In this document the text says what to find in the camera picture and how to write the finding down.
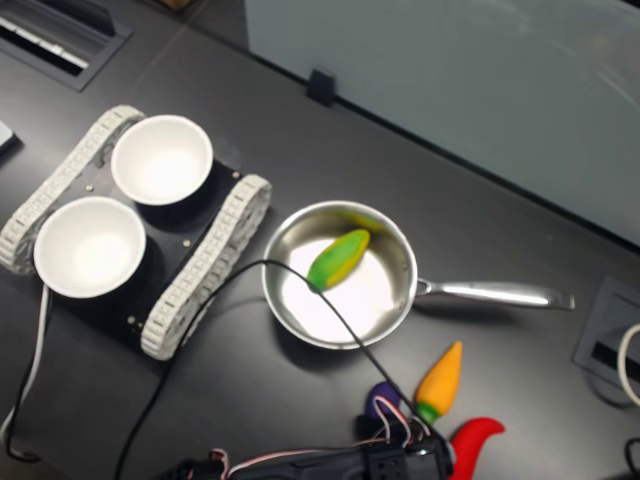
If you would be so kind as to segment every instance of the bowl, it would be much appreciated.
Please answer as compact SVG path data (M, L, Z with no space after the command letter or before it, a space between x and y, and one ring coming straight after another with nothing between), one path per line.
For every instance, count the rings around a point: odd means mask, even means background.
M136 271L147 237L138 215L106 197L75 200L42 225L34 263L42 281L71 298L115 290Z
M176 115L147 118L116 143L111 172L135 202L169 205L198 190L211 172L213 147L206 132Z

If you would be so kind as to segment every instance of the toy carrot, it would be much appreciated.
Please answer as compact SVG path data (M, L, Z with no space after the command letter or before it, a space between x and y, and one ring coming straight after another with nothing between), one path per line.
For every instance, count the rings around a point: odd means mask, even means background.
M455 342L431 367L416 391L416 407L420 416L433 424L449 411L456 398L460 379L462 343Z

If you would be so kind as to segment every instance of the saucepan handle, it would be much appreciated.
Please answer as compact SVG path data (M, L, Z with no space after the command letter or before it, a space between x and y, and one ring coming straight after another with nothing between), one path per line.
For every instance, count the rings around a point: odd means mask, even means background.
M560 310L575 308L575 300L570 293L513 282L436 283L419 278L416 297L422 295L450 295L516 307Z

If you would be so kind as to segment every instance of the dark gray countertop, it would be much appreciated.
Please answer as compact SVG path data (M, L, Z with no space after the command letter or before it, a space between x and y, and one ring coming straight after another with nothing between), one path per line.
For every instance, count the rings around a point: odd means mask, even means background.
M273 183L272 209L241 263L258 258L297 209L348 199L393 218L427 278L510 279L574 292L571 313L463 303L413 311L373 352L411 393L448 344L463 341L456 403L438 427L449 434L475 416L507 427L483 451L477 480L596 480L624 470L622 445L638 433L637 413L599 400L571 357L605 276L640 289L637 255L348 110L314 104L299 85L162 10L111 3L136 33L82 94L0 55L0 115L25 141L0 160L0 223L110 106L186 115L236 148L245 173ZM38 300L36 279L0 270L2 412L30 356ZM74 479L111 478L159 369L59 311L53 322L18 438ZM215 446L239 461L348 444L351 421L379 380L358 352L318 351L283 332L258 273L249 274L189 342L124 478L148 478Z

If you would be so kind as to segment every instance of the stainless steel saucepan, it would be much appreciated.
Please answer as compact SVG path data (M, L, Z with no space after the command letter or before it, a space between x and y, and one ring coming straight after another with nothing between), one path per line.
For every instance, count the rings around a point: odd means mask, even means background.
M436 283L418 278L416 259L400 229L365 205L332 201L311 205L289 217L275 232L265 258L306 275L333 240L356 228L371 232L357 267L324 294L365 344L389 335L404 320L416 296L450 295L518 307L574 308L573 297L556 290L511 282ZM262 282L271 309L300 339L329 349L358 345L322 299L293 274L265 266Z

